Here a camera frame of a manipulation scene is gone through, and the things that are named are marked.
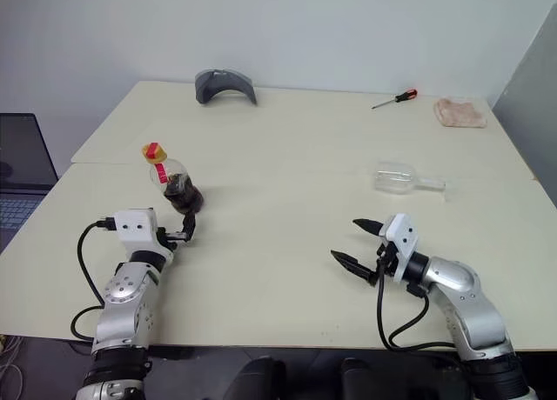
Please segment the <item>white table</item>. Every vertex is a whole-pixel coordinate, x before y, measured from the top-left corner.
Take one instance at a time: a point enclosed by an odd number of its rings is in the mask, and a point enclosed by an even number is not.
[[[145,92],[149,86],[153,87],[153,108],[157,110],[153,114],[159,114],[159,119],[135,129],[126,142],[122,132],[135,123],[128,120],[133,113],[130,102],[149,108]],[[390,125],[379,113],[368,110],[372,119],[366,121],[365,112],[356,109],[356,116],[346,113],[339,122],[343,129],[337,129],[332,117],[334,111],[341,114],[337,107],[364,105],[380,98],[299,92],[314,103],[321,95],[328,97],[321,100],[325,106],[321,110],[323,129],[316,130],[318,123],[310,123],[309,117],[294,121],[273,116],[281,107],[265,111],[267,95],[273,103],[275,95],[307,103],[297,100],[296,92],[265,90],[259,94],[263,101],[257,110],[260,119],[251,115],[256,109],[236,99],[223,99],[205,109],[219,114],[217,118],[204,119],[196,107],[189,111],[198,115],[197,119],[178,119],[175,115],[179,111],[171,104],[177,103],[174,98],[179,91],[189,88],[139,84],[134,91],[140,91],[141,100],[132,92],[76,154],[80,163],[68,170],[0,256],[0,332],[71,338],[73,315],[95,303],[75,255],[77,238],[85,225],[122,208],[151,206],[160,225],[169,230],[179,228],[179,215],[150,183],[148,166],[141,162],[139,145],[160,140],[169,155],[186,164],[206,205],[199,213],[194,240],[176,253],[174,264],[165,273],[156,343],[381,347],[374,315],[376,290],[343,270],[329,250],[344,250],[374,266],[379,241],[359,230],[352,219],[382,221],[392,213],[406,212],[421,236],[420,252],[458,259],[480,273],[486,294],[506,319],[515,348],[557,348],[553,303],[557,263],[551,245],[557,232],[557,210],[532,180],[491,113],[485,130],[442,128],[434,118],[424,116],[434,100],[421,97],[427,103],[416,99],[385,111]],[[166,114],[174,116],[161,113],[161,90],[168,90]],[[415,111],[410,112],[407,105]],[[219,106],[231,109],[227,120]],[[398,118],[393,112],[406,116]],[[293,115],[292,110],[282,113]],[[271,132],[244,126],[255,126],[258,120]],[[276,127],[272,120],[282,125]],[[219,134],[219,128],[213,126],[219,123],[225,133]],[[236,129],[227,123],[235,123]],[[149,137],[149,132],[156,131],[154,124],[168,124],[175,130],[170,134],[161,128],[158,137]],[[383,138],[401,138],[393,130],[414,131],[412,141],[406,133],[402,137],[413,146],[416,156],[410,158],[410,150],[400,150],[396,142],[393,152],[406,156],[407,161],[422,161],[414,164],[428,173],[445,173],[447,166],[447,158],[426,152],[428,159],[419,153],[420,149],[431,149],[426,144],[432,137],[438,141],[451,137],[455,155],[464,152],[461,141],[476,150],[472,157],[455,163],[451,171],[458,173],[453,176],[456,194],[451,202],[427,191],[391,196],[372,188],[367,168],[383,156],[378,150],[388,149]],[[196,139],[188,139],[190,146],[180,147],[177,132],[194,132],[191,136]],[[368,137],[367,148],[363,136]],[[115,139],[119,149],[109,146]],[[327,152],[325,145],[335,141],[338,147]],[[303,152],[310,149],[305,146],[309,143],[311,152]],[[482,154],[488,159],[480,164],[478,154],[487,150],[488,143],[492,152]],[[445,149],[444,142],[439,147]],[[284,148],[289,152],[279,154]],[[189,157],[194,154],[203,157]],[[513,162],[503,161],[501,154]],[[91,232],[84,258],[98,286],[125,260],[116,235],[103,231]],[[408,295],[402,285],[389,283],[386,288],[385,326],[392,330],[413,317],[421,301]],[[95,322],[94,315],[84,317],[79,329],[92,335]],[[444,323],[442,315],[432,308],[426,320],[399,340],[447,340]]]

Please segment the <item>laptop screen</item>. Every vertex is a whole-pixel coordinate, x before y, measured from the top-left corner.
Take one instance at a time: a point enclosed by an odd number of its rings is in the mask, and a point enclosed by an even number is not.
[[[35,115],[0,113],[0,189],[50,190],[57,181]]]

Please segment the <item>laptop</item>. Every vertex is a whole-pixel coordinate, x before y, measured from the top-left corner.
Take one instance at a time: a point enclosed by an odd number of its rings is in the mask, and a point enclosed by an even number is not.
[[[0,250],[57,180],[35,115],[0,113]]]

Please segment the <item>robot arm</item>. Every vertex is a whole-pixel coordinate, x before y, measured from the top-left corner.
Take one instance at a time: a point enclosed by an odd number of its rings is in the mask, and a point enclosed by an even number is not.
[[[397,283],[406,282],[406,289],[415,296],[428,294],[441,308],[477,398],[537,398],[527,386],[503,318],[481,291],[472,268],[416,252],[418,236],[408,215],[390,217],[385,224],[366,219],[354,222],[381,238],[378,265],[383,265],[385,274]],[[332,254],[349,271],[375,285],[377,271],[347,254]]]
[[[177,246],[169,241],[187,241],[193,232],[166,234],[157,226],[153,209],[122,210],[114,221],[128,262],[119,264],[104,287],[104,309],[91,351],[93,365],[77,400],[144,400],[158,286]]]

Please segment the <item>screwdriver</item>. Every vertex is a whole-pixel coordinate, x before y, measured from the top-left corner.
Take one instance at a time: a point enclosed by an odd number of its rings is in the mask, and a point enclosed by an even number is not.
[[[393,100],[389,100],[388,102],[384,102],[381,104],[377,104],[375,106],[372,107],[373,109],[377,109],[378,107],[384,106],[385,104],[389,104],[392,102],[398,103],[398,102],[405,102],[406,100],[412,100],[413,98],[416,98],[416,96],[418,95],[418,91],[416,89],[411,89],[408,91],[405,91],[402,94],[399,94],[398,96],[395,96]]]

